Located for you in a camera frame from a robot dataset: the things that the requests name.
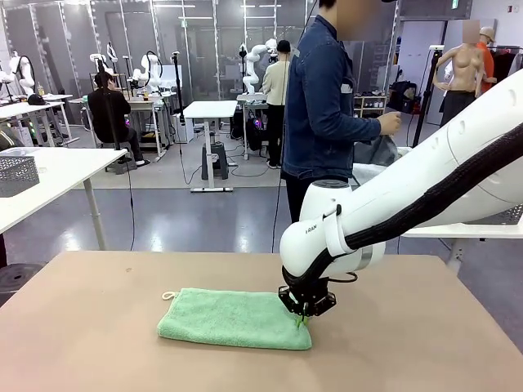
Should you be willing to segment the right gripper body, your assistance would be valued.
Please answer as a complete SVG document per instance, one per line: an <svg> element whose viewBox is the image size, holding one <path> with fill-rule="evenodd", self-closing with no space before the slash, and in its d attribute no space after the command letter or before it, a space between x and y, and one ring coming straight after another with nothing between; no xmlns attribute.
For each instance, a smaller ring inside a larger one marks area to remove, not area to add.
<svg viewBox="0 0 523 392"><path fill-rule="evenodd" d="M312 281L294 287L294 297L298 303L313 305L329 295L328 281Z"/></svg>

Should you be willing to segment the person's right hand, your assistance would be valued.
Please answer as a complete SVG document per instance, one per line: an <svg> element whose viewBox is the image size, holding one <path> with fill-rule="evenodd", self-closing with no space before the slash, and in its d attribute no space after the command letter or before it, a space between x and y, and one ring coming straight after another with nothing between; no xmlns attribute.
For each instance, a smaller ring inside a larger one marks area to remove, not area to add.
<svg viewBox="0 0 523 392"><path fill-rule="evenodd" d="M378 117L380 124L380 134L382 136L393 136L400 130L401 113L389 112Z"/></svg>

